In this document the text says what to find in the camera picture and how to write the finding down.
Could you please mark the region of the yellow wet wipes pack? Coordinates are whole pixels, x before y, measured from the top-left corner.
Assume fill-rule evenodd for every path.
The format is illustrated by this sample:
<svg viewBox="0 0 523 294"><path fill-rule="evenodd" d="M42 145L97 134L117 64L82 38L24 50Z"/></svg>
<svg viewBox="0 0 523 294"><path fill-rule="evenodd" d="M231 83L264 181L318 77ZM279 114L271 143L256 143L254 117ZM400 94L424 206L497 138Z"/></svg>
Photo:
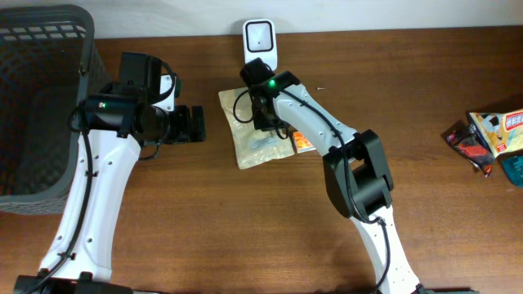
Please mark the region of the yellow wet wipes pack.
<svg viewBox="0 0 523 294"><path fill-rule="evenodd" d="M522 150L522 110L509 113L467 114L479 133L481 143L497 158Z"/></svg>

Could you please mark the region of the blue mouthwash bottle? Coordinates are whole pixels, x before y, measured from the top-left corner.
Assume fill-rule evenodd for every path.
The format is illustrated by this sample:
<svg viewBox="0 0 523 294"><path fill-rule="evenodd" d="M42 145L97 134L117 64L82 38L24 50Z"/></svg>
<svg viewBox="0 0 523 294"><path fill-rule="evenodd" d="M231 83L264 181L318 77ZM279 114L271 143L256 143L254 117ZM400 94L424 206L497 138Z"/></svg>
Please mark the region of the blue mouthwash bottle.
<svg viewBox="0 0 523 294"><path fill-rule="evenodd" d="M507 178L517 187L522 187L522 156L513 156L502 161Z"/></svg>

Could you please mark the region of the black and red snack packet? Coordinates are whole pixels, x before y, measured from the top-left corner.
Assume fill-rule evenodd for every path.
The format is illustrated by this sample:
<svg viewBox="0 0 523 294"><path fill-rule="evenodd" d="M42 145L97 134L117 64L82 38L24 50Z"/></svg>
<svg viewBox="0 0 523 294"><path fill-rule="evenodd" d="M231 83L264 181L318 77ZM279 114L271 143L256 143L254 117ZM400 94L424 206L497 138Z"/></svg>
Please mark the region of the black and red snack packet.
<svg viewBox="0 0 523 294"><path fill-rule="evenodd" d="M467 159L475 168L489 177L494 163L494 156L483 146L473 124L457 122L445 134L447 144Z"/></svg>

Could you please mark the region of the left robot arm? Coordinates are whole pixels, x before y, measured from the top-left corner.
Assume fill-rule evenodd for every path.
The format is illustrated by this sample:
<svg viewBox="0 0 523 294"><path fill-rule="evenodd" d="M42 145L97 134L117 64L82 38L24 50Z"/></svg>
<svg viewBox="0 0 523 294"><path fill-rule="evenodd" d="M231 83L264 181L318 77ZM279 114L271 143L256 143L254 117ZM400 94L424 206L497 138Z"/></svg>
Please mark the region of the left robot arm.
<svg viewBox="0 0 523 294"><path fill-rule="evenodd" d="M114 232L128 179L147 146L203 142L200 106L176 106L181 80L158 57L125 52L118 80L78 103L68 126L77 132L77 164L56 236L34 276L15 293L131 293L112 283Z"/></svg>

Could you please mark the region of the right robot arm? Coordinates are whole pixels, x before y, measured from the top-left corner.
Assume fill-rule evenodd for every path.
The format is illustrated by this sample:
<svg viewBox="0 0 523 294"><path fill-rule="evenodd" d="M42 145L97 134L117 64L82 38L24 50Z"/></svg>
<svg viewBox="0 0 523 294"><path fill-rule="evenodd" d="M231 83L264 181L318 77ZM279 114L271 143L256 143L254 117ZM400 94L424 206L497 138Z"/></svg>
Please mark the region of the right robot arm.
<svg viewBox="0 0 523 294"><path fill-rule="evenodd" d="M275 73L256 58L240 71L255 127L301 132L323 160L327 195L356 227L373 265L375 293L424 293L394 221L394 182L378 135L348 127L322 107L291 72Z"/></svg>

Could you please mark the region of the orange tissue pack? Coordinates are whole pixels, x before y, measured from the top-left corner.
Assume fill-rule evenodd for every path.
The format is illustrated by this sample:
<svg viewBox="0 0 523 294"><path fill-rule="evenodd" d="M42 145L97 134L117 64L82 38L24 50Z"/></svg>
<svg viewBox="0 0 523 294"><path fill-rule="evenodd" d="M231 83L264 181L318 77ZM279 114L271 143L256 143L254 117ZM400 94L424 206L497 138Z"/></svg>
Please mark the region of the orange tissue pack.
<svg viewBox="0 0 523 294"><path fill-rule="evenodd" d="M293 133L293 143L298 154L315 150L314 145L299 131Z"/></svg>

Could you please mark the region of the beige kraft paper pouch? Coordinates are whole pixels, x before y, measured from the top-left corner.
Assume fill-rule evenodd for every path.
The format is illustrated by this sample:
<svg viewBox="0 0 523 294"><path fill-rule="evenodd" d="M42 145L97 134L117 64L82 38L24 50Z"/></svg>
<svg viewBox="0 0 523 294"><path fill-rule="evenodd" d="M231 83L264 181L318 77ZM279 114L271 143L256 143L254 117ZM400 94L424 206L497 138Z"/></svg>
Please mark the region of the beige kraft paper pouch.
<svg viewBox="0 0 523 294"><path fill-rule="evenodd" d="M275 131L256 130L253 122L238 121L247 121L253 116L248 93L235 102L246 90L246 87L242 87L218 92L221 108L230 126L239 169L248 169L271 160L293 156L295 152L290 139L280 139Z"/></svg>

